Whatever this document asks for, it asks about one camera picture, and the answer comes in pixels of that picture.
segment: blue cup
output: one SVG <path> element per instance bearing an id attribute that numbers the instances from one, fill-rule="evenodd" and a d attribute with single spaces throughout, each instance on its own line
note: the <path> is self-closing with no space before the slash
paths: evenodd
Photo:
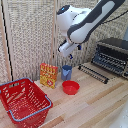
<path id="1" fill-rule="evenodd" d="M 67 81 L 71 79 L 72 66 L 64 65 L 61 71 L 61 79 Z"/>

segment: basket handle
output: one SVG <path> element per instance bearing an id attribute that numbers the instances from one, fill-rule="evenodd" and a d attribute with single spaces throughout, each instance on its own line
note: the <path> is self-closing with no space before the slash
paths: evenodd
<path id="1" fill-rule="evenodd" d="M 8 83 L 1 84 L 0 87 L 3 86 L 3 85 L 6 85 L 6 84 L 11 84 L 11 83 L 13 83 L 13 82 L 17 82 L 17 81 L 22 80 L 22 79 L 29 79 L 32 83 L 34 82 L 34 81 L 32 81 L 30 78 L 28 78 L 28 77 L 23 77 L 23 78 L 21 78 L 21 79 L 17 79 L 17 80 L 14 80 L 14 81 L 10 81 L 10 82 L 8 82 Z"/>
<path id="2" fill-rule="evenodd" d="M 45 95 L 45 98 L 49 101 L 49 103 L 50 103 L 49 106 L 47 106 L 47 107 L 45 107 L 45 108 L 43 108 L 43 109 L 41 109 L 41 110 L 39 110 L 39 111 L 36 111 L 36 112 L 34 112 L 33 114 L 30 114 L 30 115 L 28 115 L 28 116 L 26 116 L 26 117 L 24 117 L 24 118 L 22 118 L 22 119 L 16 119 L 16 118 L 13 116 L 13 113 L 12 113 L 11 110 L 9 110 L 9 111 L 7 111 L 7 112 L 10 112 L 10 114 L 11 114 L 13 120 L 15 120 L 15 121 L 17 121 L 17 122 L 23 121 L 23 120 L 25 120 L 25 119 L 27 119 L 27 118 L 29 118 L 29 117 L 31 117 L 31 116 L 34 116 L 35 114 L 38 114 L 39 112 L 42 112 L 42 111 L 44 111 L 44 110 L 46 110 L 46 109 L 48 109 L 48 108 L 50 108 L 50 107 L 52 106 L 52 102 L 50 101 L 50 99 L 49 99 L 46 95 Z"/>

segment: woven panel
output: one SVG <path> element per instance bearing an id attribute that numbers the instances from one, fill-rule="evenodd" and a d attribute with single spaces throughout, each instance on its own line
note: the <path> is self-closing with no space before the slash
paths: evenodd
<path id="1" fill-rule="evenodd" d="M 0 6 L 0 84 L 6 83 L 11 80 L 9 54 L 5 36 L 6 35 L 2 14 L 2 6 Z"/>
<path id="2" fill-rule="evenodd" d="M 76 8 L 94 8 L 96 4 L 96 0 L 61 0 L 59 1 L 58 8 L 61 8 L 64 5 L 72 5 Z M 57 40 L 56 40 L 56 47 L 54 49 L 58 49 L 59 45 L 64 41 L 64 38 L 62 37 L 60 33 L 60 29 L 58 28 L 57 31 Z M 60 53 L 57 51 L 57 55 L 55 56 L 55 65 L 58 66 L 59 71 L 61 71 L 61 68 L 63 65 L 71 65 L 72 67 L 77 66 L 80 63 L 85 63 L 85 53 L 86 53 L 86 47 L 87 43 L 82 44 L 82 50 L 78 50 L 77 48 L 71 53 L 73 55 L 73 59 L 70 59 L 68 57 L 64 58 L 60 55 Z"/>
<path id="3" fill-rule="evenodd" d="M 16 73 L 14 79 L 39 79 L 39 66 L 50 61 L 54 1 L 7 0 Z"/>
<path id="4" fill-rule="evenodd" d="M 111 14 L 106 21 L 109 21 L 123 12 L 128 10 L 128 0 L 126 0 L 122 6 L 120 6 L 113 14 Z M 96 41 L 106 39 L 110 37 L 123 39 L 125 31 L 128 26 L 128 13 L 120 18 L 111 22 L 100 25 L 92 34 L 89 39 L 88 48 L 86 52 L 86 61 L 90 61 L 93 56 Z"/>
<path id="5" fill-rule="evenodd" d="M 6 65 L 6 56 L 3 47 L 2 33 L 0 28 L 0 84 L 6 83 L 9 81 L 7 65 Z"/>

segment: black cable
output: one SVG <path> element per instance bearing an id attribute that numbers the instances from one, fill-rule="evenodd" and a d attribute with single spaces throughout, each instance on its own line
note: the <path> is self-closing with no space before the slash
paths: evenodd
<path id="1" fill-rule="evenodd" d="M 108 23 L 108 22 L 110 22 L 110 21 L 113 21 L 113 20 L 115 20 L 115 19 L 121 17 L 122 15 L 124 15 L 124 14 L 127 13 L 127 12 L 128 12 L 128 10 L 127 10 L 126 12 L 122 13 L 121 15 L 119 15 L 119 16 L 117 16 L 117 17 L 115 17 L 115 18 L 113 18 L 113 19 L 111 19 L 111 20 L 109 20 L 109 21 L 103 22 L 103 23 L 101 23 L 101 24 L 104 24 L 104 23 Z"/>

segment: cereal box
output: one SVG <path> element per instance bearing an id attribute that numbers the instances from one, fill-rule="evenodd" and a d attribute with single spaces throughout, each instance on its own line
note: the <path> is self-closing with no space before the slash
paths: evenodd
<path id="1" fill-rule="evenodd" d="M 57 81 L 58 67 L 42 63 L 40 65 L 40 83 L 55 88 Z"/>

